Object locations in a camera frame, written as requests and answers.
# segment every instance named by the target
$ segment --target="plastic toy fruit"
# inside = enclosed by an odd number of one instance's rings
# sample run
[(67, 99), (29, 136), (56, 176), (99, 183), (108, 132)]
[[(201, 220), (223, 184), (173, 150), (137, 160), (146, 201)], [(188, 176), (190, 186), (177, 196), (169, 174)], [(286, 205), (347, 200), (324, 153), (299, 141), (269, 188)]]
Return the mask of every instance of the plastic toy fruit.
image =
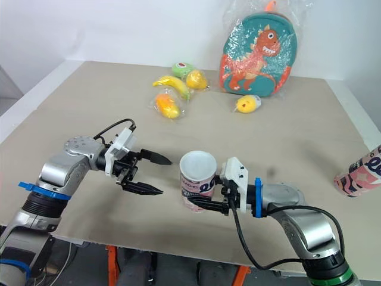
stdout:
[(155, 101), (160, 113), (165, 117), (175, 119), (180, 116), (180, 109), (169, 94), (158, 94)]
[(184, 79), (195, 67), (188, 63), (176, 63), (172, 66), (174, 76)]
[(256, 95), (245, 95), (241, 97), (236, 102), (236, 108), (234, 110), (238, 110), (242, 113), (250, 113), (256, 110), (259, 106), (261, 106), (261, 98)]
[(182, 98), (185, 100), (190, 100), (191, 98), (191, 92), (188, 90), (188, 87), (185, 85), (185, 83), (174, 76), (163, 76), (158, 81), (154, 82), (152, 84), (153, 86), (157, 85), (169, 85), (175, 88)]
[(205, 89), (208, 86), (208, 81), (200, 70), (192, 70), (186, 76), (186, 85), (193, 89)]

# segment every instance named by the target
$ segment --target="backpack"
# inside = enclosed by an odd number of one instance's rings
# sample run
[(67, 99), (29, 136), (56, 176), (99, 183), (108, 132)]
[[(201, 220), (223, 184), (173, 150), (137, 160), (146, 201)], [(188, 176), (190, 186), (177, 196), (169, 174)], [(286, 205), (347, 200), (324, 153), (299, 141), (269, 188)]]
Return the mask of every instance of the backpack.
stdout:
[(233, 94), (267, 97), (286, 82), (296, 49), (296, 34), (286, 17), (248, 16), (233, 28), (224, 45), (220, 85)]

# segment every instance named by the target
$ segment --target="floor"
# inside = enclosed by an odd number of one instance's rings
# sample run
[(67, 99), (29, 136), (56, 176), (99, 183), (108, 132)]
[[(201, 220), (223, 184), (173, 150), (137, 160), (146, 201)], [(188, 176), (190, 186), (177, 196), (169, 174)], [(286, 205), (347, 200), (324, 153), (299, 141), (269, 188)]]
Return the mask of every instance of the floor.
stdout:
[[(68, 254), (69, 243), (57, 241), (54, 245), (53, 255), (49, 265), (60, 269)], [(181, 285), (198, 286), (196, 268), (198, 259), (167, 254), (158, 255), (156, 286)], [(68, 260), (69, 266), (60, 275), (55, 286), (105, 286), (108, 285), (107, 251), (104, 245), (89, 244), (84, 248), (72, 247)], [(233, 265), (201, 261), (200, 280), (203, 285), (230, 286), (232, 284), (236, 267)], [(50, 285), (55, 276), (49, 276), (39, 286)], [(309, 285), (306, 277), (279, 277), (273, 271), (252, 270), (246, 278), (244, 286), (303, 286)], [(363, 286), (381, 285), (381, 282), (363, 281)]]

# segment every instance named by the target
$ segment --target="green ring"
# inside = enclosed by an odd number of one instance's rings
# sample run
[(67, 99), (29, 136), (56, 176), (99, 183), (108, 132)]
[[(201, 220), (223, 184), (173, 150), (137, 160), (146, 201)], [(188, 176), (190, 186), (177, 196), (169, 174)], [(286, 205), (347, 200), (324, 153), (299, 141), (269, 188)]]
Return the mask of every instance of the green ring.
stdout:
[(340, 285), (344, 282), (347, 282), (347, 280), (349, 280), (352, 276), (353, 276), (353, 272), (351, 268), (348, 268), (348, 270), (345, 271), (345, 273), (339, 277), (328, 279), (328, 280), (317, 280), (317, 279), (310, 278), (310, 281), (315, 286), (334, 286), (334, 285)]

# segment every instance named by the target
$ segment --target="orange table leg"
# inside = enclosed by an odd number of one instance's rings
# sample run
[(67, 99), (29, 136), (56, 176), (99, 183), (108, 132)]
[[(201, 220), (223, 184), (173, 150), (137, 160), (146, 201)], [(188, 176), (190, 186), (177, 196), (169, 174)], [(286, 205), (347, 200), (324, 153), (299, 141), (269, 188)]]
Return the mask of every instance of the orange table leg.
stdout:
[(245, 282), (246, 275), (251, 273), (250, 267), (239, 266), (234, 277), (233, 286), (243, 286)]
[(119, 276), (116, 246), (106, 246), (108, 250), (108, 286), (115, 286)]

